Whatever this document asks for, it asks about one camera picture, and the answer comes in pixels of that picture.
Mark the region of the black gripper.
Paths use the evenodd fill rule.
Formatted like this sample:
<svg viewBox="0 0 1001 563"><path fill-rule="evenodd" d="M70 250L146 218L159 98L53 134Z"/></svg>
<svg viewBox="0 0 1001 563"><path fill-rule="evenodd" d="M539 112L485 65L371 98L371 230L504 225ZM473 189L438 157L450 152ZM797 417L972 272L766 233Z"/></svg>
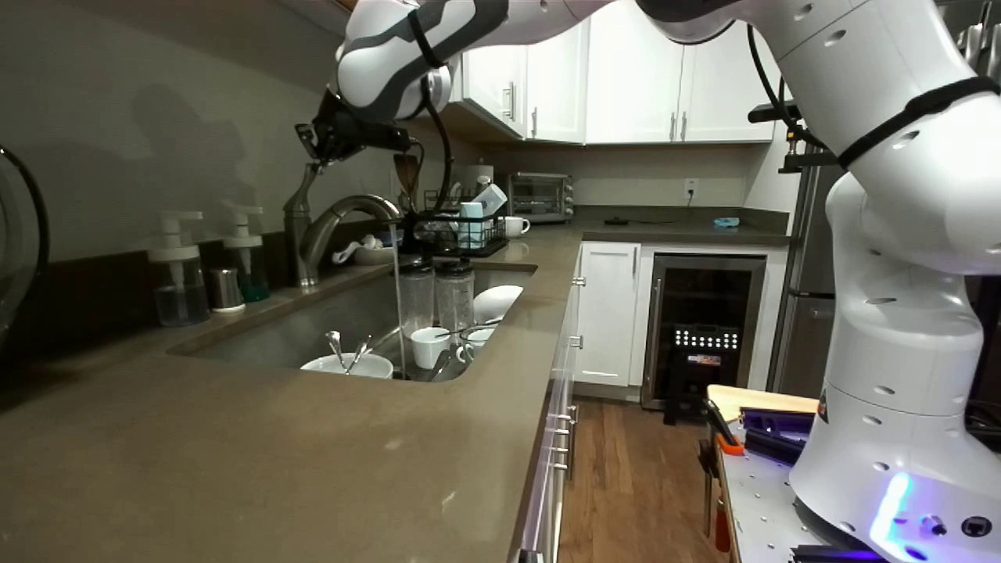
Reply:
<svg viewBox="0 0 1001 563"><path fill-rule="evenodd" d="M350 161L366 147L407 150L409 134L393 124L362 123L350 112L342 93L325 90L309 123L293 124L306 157L318 166Z"/></svg>

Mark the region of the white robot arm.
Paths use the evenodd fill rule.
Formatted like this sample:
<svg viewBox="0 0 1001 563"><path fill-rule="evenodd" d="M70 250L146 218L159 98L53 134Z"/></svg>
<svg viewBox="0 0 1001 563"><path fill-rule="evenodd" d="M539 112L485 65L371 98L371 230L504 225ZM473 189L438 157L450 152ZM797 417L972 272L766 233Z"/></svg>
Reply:
<svg viewBox="0 0 1001 563"><path fill-rule="evenodd" d="M890 563L1001 563L1001 459L968 424L969 274L1001 272L1001 90L933 0L635 0L675 43L746 21L845 166L837 322L796 496Z"/></svg>

